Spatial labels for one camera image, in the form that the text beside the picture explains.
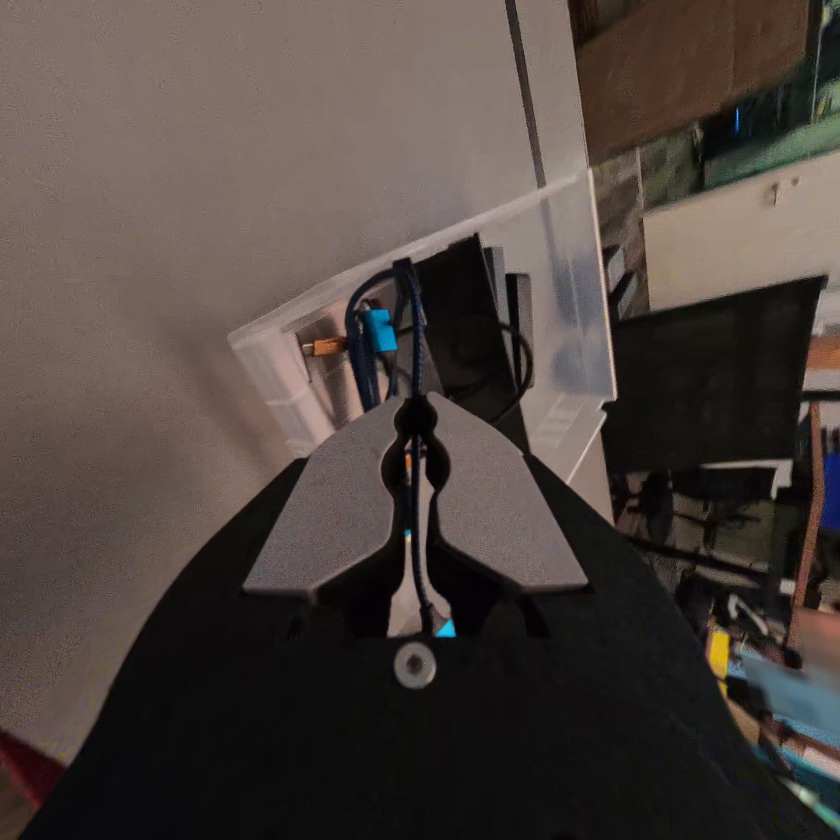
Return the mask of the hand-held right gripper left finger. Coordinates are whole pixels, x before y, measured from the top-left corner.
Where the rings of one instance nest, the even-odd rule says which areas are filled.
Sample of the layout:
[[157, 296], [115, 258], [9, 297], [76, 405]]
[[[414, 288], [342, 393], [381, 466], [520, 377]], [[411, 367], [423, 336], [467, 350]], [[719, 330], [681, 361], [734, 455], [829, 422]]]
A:
[[403, 420], [393, 398], [342, 427], [306, 459], [243, 583], [338, 612], [355, 636], [385, 636], [405, 577], [410, 515]]

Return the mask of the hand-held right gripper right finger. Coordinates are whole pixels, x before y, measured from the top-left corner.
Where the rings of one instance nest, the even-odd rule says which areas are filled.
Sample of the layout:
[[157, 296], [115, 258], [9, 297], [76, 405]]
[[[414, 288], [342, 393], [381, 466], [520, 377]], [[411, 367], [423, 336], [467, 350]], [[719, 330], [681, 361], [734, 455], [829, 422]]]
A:
[[432, 588], [449, 605], [458, 636], [477, 636], [508, 608], [524, 629], [536, 596], [590, 584], [526, 455], [504, 434], [440, 394], [426, 405], [429, 505], [426, 558]]

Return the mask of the black multi-port USB hub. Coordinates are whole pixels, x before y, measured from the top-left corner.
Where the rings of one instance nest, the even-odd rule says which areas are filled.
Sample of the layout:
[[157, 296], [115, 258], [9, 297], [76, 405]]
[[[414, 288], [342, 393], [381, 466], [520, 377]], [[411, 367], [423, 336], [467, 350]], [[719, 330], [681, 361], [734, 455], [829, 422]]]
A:
[[425, 340], [450, 401], [493, 424], [516, 388], [484, 247], [473, 234], [415, 264]]

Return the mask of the clear plastic bin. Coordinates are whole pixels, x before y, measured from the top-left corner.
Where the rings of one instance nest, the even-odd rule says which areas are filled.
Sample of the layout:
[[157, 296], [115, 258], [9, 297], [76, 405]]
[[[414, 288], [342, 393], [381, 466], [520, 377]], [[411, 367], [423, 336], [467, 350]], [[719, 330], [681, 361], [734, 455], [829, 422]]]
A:
[[328, 410], [328, 372], [310, 372], [298, 333], [338, 306], [365, 280], [398, 259], [418, 263], [478, 235], [501, 248], [503, 264], [531, 281], [533, 387], [521, 409], [531, 450], [570, 480], [597, 438], [616, 380], [595, 213], [585, 171], [446, 227], [321, 281], [231, 332], [227, 341], [279, 425], [294, 459], [310, 456], [361, 414], [357, 396], [343, 416]]

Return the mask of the white door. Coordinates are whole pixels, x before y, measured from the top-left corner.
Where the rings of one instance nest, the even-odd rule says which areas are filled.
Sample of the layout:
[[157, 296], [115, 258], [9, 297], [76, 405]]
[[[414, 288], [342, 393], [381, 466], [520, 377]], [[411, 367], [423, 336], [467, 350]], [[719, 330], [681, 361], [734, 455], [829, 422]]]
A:
[[653, 311], [807, 277], [828, 278], [835, 318], [839, 153], [831, 152], [662, 206], [644, 216]]

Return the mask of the red plastic object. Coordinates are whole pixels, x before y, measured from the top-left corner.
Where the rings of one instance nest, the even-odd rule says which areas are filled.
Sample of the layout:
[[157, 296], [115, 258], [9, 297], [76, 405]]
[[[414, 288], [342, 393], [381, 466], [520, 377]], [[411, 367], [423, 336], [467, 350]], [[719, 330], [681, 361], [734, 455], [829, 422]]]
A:
[[37, 811], [67, 767], [6, 730], [1, 730], [1, 763], [18, 792]]

